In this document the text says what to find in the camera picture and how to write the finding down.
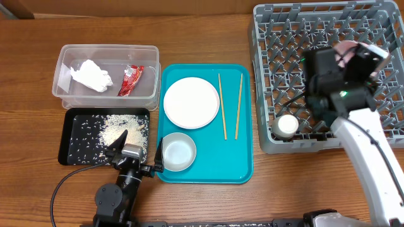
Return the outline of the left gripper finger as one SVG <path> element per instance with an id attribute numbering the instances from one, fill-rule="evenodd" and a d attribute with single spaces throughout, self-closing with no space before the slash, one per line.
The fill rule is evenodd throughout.
<path id="1" fill-rule="evenodd" d="M 121 152 L 126 143 L 128 131 L 125 130 L 111 145 L 107 147 L 108 151 Z"/>
<path id="2" fill-rule="evenodd" d="M 160 139 L 157 150 L 155 153 L 155 158 L 154 158 L 154 171 L 155 172 L 160 172 L 163 173 L 164 171 L 164 161 L 163 161 L 163 138 Z"/>

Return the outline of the grey rice bowl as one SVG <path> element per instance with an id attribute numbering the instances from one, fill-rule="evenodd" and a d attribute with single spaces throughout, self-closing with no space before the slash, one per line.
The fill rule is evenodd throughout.
<path id="1" fill-rule="evenodd" d="M 189 168 L 196 159 L 196 145 L 187 134 L 175 132 L 163 138 L 163 165 L 172 172 Z"/>

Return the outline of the large white plate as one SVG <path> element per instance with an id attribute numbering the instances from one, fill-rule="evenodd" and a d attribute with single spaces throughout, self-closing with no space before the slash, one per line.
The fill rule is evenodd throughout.
<path id="1" fill-rule="evenodd" d="M 208 125 L 220 108 L 216 88 L 197 77 L 182 78 L 173 83 L 163 97 L 167 118 L 183 129 L 199 129 Z"/>

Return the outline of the red snack wrapper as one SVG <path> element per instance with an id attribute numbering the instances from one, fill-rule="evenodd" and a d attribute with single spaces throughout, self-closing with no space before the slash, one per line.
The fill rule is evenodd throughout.
<path id="1" fill-rule="evenodd" d="M 122 81 L 121 89 L 119 90 L 117 95 L 129 96 L 140 80 L 144 69 L 144 66 L 128 65 L 124 71 L 124 78 Z"/>

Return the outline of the white napkin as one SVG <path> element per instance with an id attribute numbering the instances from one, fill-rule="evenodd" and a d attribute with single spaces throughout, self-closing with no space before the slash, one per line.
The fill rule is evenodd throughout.
<path id="1" fill-rule="evenodd" d="M 113 85 L 109 73 L 90 59 L 83 62 L 79 70 L 70 67 L 70 73 L 76 82 L 99 93 L 105 92 L 109 86 Z"/>

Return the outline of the wooden chopstick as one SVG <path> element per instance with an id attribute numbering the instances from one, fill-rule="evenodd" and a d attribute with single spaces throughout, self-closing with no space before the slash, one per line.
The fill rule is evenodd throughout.
<path id="1" fill-rule="evenodd" d="M 242 86 L 243 86 L 243 74 L 241 74 L 240 84 L 239 84 L 239 94 L 238 94 L 238 102 L 237 102 L 237 118 L 236 118 L 236 125 L 235 125 L 235 140 L 238 140 L 238 135 L 239 135 L 239 119 L 240 119 L 240 111 L 241 111 Z"/>
<path id="2" fill-rule="evenodd" d="M 219 96 L 220 96 L 220 106 L 222 109 L 224 139 L 227 140 L 227 126 L 226 126 L 226 121 L 225 121 L 225 110 L 224 110 L 224 103 L 223 103 L 222 82 L 221 82 L 220 73 L 218 73 L 218 87 L 219 87 Z"/>

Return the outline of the white cup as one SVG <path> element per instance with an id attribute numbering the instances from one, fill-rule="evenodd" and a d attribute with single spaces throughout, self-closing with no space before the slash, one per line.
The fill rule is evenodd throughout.
<path id="1" fill-rule="evenodd" d="M 299 127 L 299 121 L 293 115 L 282 115 L 277 117 L 272 125 L 271 131 L 276 138 L 281 140 L 291 139 Z"/>

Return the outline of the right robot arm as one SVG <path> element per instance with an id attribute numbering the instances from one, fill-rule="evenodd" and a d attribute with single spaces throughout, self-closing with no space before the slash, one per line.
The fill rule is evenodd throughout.
<path id="1" fill-rule="evenodd" d="M 305 50 L 305 103 L 341 141 L 362 184 L 372 226 L 403 226 L 403 170 L 377 111 L 376 76 L 391 56 L 365 43 L 343 41 Z"/>

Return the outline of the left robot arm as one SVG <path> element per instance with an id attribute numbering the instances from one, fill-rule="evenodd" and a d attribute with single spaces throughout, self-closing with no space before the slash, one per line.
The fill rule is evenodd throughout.
<path id="1" fill-rule="evenodd" d="M 128 131 L 124 131 L 105 150 L 108 163 L 119 174 L 115 183 L 101 186 L 95 194 L 97 205 L 93 226 L 140 226 L 131 213 L 143 177 L 153 178 L 164 171 L 163 141 L 157 146 L 154 164 L 142 163 L 145 156 L 141 146 L 127 144 Z"/>

